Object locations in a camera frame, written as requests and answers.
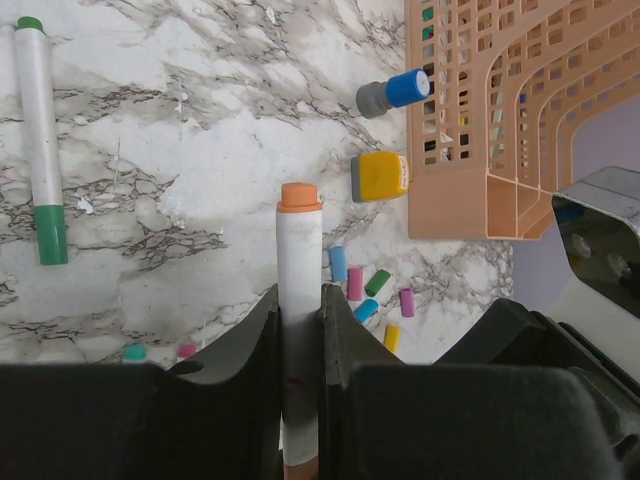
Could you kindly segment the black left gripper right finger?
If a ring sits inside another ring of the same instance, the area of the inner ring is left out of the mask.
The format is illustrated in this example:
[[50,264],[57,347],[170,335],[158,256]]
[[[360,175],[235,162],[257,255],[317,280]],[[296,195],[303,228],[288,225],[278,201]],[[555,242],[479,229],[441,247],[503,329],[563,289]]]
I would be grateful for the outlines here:
[[322,292],[323,479],[621,479],[596,403],[564,369],[409,365]]

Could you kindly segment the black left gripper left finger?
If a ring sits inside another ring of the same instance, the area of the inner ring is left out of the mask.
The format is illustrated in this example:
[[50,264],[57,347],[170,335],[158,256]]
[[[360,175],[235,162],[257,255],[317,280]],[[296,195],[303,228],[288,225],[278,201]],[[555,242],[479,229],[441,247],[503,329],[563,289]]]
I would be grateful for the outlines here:
[[171,368],[3,364],[5,479],[276,479],[280,324],[270,289]]

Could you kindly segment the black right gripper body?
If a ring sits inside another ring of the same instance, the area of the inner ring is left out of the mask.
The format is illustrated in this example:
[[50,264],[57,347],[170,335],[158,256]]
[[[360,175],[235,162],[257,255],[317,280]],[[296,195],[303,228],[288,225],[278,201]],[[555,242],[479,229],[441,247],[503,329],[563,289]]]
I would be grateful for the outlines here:
[[574,327],[500,298],[438,361],[569,371],[594,399],[625,476],[639,477],[639,382]]

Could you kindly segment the yellow pen cap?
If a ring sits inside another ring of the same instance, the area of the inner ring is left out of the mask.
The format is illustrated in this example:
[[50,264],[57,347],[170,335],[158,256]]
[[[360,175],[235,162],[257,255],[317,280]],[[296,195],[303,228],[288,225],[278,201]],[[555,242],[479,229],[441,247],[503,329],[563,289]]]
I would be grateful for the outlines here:
[[387,325],[385,328],[383,344],[393,354],[397,352],[401,329],[396,325]]

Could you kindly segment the white marker teal cap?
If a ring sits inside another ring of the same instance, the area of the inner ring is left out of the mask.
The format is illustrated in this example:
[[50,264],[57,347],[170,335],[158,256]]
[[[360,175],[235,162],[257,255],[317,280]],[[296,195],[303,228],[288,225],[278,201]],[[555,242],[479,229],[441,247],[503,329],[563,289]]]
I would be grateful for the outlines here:
[[147,362],[147,350],[142,344],[128,345],[122,354],[123,364],[143,364]]

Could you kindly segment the pink pen cap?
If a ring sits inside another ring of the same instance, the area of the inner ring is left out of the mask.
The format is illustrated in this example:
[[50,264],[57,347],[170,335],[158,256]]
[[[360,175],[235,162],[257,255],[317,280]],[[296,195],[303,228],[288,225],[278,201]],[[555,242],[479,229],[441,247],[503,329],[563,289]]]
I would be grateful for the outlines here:
[[401,314],[404,318],[415,316],[415,298],[411,288],[402,288],[399,291]]

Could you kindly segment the green pen cap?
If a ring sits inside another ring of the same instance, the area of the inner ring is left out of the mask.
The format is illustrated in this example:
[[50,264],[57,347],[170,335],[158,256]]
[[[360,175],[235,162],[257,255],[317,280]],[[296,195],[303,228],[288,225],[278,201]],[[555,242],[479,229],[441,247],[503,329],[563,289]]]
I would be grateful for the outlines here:
[[364,287],[365,293],[369,297],[375,297],[386,283],[390,280],[391,274],[384,269],[377,270],[374,275],[369,279]]

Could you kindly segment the white marker pink cap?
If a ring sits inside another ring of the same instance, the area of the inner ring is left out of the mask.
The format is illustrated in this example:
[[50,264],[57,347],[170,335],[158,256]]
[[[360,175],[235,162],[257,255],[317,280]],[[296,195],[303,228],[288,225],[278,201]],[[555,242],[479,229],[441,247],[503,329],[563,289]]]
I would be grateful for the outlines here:
[[198,346],[193,342],[185,342],[178,345],[176,350],[176,362],[180,363],[187,360],[191,356],[195,355],[198,351]]

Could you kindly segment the magenta pen cap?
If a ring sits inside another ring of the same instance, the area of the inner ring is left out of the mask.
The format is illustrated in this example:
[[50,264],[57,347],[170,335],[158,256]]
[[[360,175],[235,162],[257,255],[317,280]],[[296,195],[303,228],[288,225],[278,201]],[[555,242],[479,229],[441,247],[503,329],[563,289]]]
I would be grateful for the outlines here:
[[349,301],[360,302],[364,292],[364,269],[361,267],[350,267],[347,276],[347,299]]

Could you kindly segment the light blue pen cap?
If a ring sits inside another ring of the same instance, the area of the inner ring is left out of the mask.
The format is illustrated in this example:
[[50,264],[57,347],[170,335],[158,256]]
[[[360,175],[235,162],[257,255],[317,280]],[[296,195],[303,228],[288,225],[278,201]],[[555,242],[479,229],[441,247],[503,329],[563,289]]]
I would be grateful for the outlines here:
[[348,279],[346,251],[343,246],[333,246],[329,249],[329,260],[332,281],[343,283]]

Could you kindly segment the white marker brown cap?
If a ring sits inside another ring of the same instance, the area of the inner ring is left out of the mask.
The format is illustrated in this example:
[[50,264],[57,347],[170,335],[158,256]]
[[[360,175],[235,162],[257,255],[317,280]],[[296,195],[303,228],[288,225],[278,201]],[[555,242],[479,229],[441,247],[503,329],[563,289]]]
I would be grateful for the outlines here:
[[285,183],[276,207],[278,303],[282,323],[283,460],[286,479],[318,471],[318,335],[322,204],[317,187]]

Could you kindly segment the white marker dark green cap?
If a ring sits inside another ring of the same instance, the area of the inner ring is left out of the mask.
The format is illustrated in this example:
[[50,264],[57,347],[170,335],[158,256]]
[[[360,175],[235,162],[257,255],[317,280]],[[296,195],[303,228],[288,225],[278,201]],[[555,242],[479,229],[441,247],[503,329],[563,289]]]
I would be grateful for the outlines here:
[[42,22],[17,20],[15,48],[39,262],[68,262],[62,176],[59,164],[49,40]]

